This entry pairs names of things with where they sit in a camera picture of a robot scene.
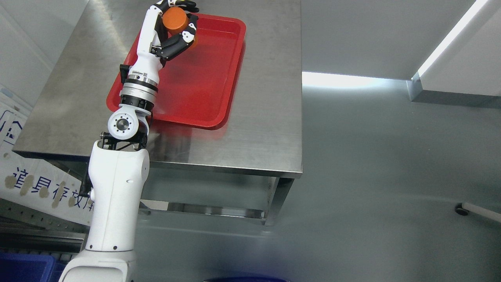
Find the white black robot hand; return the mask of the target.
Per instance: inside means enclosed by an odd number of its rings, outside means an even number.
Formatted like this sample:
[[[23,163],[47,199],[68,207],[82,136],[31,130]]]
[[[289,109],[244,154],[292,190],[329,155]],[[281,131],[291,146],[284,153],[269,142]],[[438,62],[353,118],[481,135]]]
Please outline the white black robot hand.
[[[162,23],[164,14],[174,7],[181,8],[187,16],[188,24],[181,32],[168,36],[167,28]],[[137,60],[130,67],[125,79],[136,79],[159,83],[159,71],[165,63],[187,50],[196,39],[199,12],[196,2],[191,0],[160,0],[151,5],[146,12],[137,43]]]

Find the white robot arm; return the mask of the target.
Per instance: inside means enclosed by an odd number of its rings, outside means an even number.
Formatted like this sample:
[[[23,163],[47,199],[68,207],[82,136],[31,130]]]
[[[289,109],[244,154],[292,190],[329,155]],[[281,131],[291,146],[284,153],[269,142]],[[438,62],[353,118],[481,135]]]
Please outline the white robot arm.
[[[61,282],[133,282],[140,196],[149,175],[146,149],[158,75],[124,76],[118,110],[92,147],[89,177],[93,214],[85,248],[64,268]]]

